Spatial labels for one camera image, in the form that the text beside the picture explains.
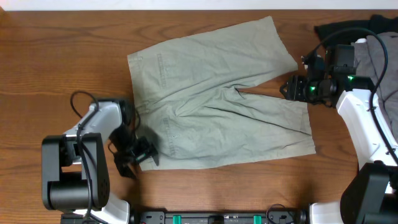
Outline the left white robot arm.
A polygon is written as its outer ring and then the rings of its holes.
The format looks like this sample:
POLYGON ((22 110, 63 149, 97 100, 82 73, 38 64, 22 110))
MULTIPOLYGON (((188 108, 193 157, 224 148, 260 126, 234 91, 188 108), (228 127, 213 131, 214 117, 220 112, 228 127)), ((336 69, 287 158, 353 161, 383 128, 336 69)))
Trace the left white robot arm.
POLYGON ((42 201, 62 212, 61 223, 135 223, 125 200, 110 191, 104 145, 115 147, 114 162, 123 177, 135 179, 131 166, 158 161, 158 151, 130 127, 133 106, 126 100, 101 99, 74 127, 42 141, 42 201))

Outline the grey-green cotton shorts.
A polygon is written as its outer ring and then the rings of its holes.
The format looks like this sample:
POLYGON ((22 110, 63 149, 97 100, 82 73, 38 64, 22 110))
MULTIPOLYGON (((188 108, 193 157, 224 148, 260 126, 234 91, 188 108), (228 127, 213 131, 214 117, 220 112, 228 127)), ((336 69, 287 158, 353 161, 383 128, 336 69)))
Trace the grey-green cotton shorts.
POLYGON ((248 88, 296 71, 265 17, 130 54, 137 131, 158 150, 142 170, 209 169, 315 153, 307 105, 248 88))

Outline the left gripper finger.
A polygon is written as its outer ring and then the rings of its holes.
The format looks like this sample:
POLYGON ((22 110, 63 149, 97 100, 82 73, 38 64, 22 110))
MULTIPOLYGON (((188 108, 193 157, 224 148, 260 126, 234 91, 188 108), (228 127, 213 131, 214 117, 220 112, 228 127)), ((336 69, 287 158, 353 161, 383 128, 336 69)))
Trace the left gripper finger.
POLYGON ((137 177, 135 173, 132 171, 132 169, 129 167, 129 164, 133 162, 133 159, 131 156, 125 156, 122 154, 115 154, 114 155, 114 163, 116 165, 116 168, 122 177, 127 177, 132 180, 136 180, 137 177))
POLYGON ((142 151, 143 151, 143 157, 141 161, 144 161, 146 159, 152 158, 154 161, 155 165, 159 165, 159 153, 158 150, 155 148, 155 146, 147 140, 146 137, 142 137, 142 151))

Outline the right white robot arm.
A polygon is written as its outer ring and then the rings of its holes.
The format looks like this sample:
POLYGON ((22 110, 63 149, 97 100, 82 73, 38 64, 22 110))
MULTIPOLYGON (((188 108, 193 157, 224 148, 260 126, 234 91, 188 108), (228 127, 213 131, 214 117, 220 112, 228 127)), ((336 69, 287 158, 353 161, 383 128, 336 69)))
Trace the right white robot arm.
POLYGON ((335 202, 314 203, 309 223, 397 223, 395 139, 378 107, 370 78, 338 75, 323 80, 292 76, 279 91, 285 99, 331 104, 343 118, 359 172, 335 202))

